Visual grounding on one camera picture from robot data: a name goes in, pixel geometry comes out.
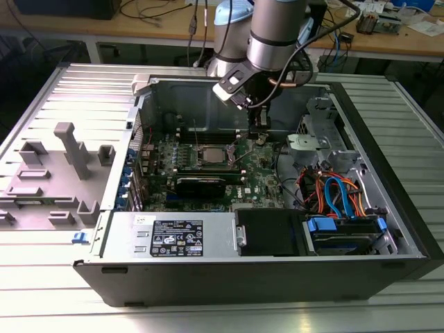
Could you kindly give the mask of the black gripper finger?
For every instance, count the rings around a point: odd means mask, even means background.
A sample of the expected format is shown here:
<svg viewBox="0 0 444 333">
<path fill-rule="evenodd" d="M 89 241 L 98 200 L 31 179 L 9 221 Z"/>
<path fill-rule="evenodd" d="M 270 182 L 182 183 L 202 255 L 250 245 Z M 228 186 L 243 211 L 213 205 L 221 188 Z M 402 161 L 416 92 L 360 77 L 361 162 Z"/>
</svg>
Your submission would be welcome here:
<svg viewBox="0 0 444 333">
<path fill-rule="evenodd" d="M 269 104 L 252 109 L 249 112 L 249 138 L 257 144 L 264 144 L 271 129 L 271 119 L 268 115 Z"/>
</svg>

